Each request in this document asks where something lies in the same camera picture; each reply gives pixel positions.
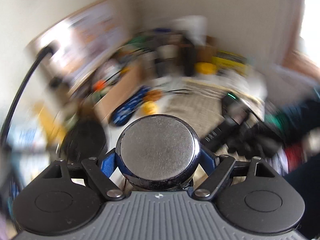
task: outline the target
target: green light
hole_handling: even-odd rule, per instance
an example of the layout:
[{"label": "green light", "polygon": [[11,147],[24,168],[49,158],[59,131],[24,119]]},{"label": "green light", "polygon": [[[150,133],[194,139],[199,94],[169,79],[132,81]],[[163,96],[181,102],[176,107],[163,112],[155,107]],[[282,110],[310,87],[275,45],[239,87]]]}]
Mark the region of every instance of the green light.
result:
[{"label": "green light", "polygon": [[228,93],[228,96],[231,96],[232,98],[236,99],[233,95],[231,95],[231,94],[229,94],[229,93]]}]

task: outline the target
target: black cable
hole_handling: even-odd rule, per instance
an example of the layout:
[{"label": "black cable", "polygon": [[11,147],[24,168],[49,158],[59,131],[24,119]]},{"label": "black cable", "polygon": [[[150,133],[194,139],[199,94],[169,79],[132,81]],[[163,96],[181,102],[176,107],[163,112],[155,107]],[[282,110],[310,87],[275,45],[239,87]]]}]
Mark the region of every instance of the black cable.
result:
[{"label": "black cable", "polygon": [[55,52],[56,52],[56,50],[50,45],[45,46],[44,48],[42,48],[39,51],[39,53],[38,53],[38,55],[36,57],[36,61],[33,63],[31,68],[27,72],[25,78],[23,79],[23,81],[22,81],[22,83],[21,83],[21,85],[20,85],[20,87],[18,89],[18,92],[16,93],[16,95],[14,97],[14,100],[11,103],[9,112],[8,112],[7,117],[5,118],[4,123],[2,125],[2,128],[1,128],[1,132],[0,132],[0,148],[1,149],[5,148],[7,137],[8,137],[8,133],[9,133],[9,129],[10,129],[11,120],[12,120],[12,117],[13,117],[13,113],[16,110],[17,104],[18,104],[18,102],[20,100],[20,97],[21,97],[21,95],[22,95],[22,93],[23,93],[23,91],[24,91],[24,89],[25,89],[25,87],[26,87],[31,75],[36,70],[36,68],[38,67],[40,62],[44,59],[45,56],[47,56],[48,54],[53,55]]}]

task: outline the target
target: round metal object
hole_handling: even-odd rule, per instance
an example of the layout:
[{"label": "round metal object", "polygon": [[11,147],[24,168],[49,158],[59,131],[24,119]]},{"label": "round metal object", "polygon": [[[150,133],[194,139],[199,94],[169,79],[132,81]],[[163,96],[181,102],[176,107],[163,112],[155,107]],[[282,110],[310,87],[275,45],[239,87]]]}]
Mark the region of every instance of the round metal object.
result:
[{"label": "round metal object", "polygon": [[166,190],[187,184],[200,157],[195,131],[183,120],[164,114],[130,124],[116,145],[122,174],[138,188]]},{"label": "round metal object", "polygon": [[122,194],[122,191],[119,189],[111,189],[107,191],[107,196],[112,198],[119,198]]},{"label": "round metal object", "polygon": [[204,188],[196,189],[195,195],[197,197],[208,197],[210,195],[210,191]]}]

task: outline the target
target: wall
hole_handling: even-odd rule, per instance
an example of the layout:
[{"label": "wall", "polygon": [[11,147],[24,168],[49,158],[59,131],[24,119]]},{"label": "wall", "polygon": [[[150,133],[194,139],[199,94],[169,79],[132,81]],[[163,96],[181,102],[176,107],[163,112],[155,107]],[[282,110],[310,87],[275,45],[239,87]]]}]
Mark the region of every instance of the wall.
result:
[{"label": "wall", "polygon": [[301,9],[298,0],[137,0],[137,4],[143,29],[170,26],[172,19],[185,15],[206,16],[208,34],[218,38],[219,49],[249,58],[265,75],[269,98],[276,104],[294,101],[310,90],[308,81],[289,78],[274,67],[286,52],[294,13]]},{"label": "wall", "polygon": [[[25,49],[28,43],[46,28],[70,13],[96,0],[0,0],[0,102],[7,112],[13,97],[30,68],[33,58]],[[135,28],[129,0],[116,0],[129,28]],[[31,78],[20,105],[43,98],[53,111],[57,101],[48,92],[47,80],[38,69]]]}]

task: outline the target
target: person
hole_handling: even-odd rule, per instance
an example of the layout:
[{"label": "person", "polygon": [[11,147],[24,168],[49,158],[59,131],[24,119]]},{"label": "person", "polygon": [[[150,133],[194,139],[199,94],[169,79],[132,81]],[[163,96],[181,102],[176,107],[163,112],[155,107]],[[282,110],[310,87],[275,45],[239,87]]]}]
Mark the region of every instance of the person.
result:
[{"label": "person", "polygon": [[[320,88],[314,89],[311,97],[266,116],[264,122],[258,122],[242,133],[239,140],[244,143],[260,135],[288,146],[316,127],[320,127]],[[320,153],[284,178],[305,202],[298,231],[312,239],[320,233]]]}]

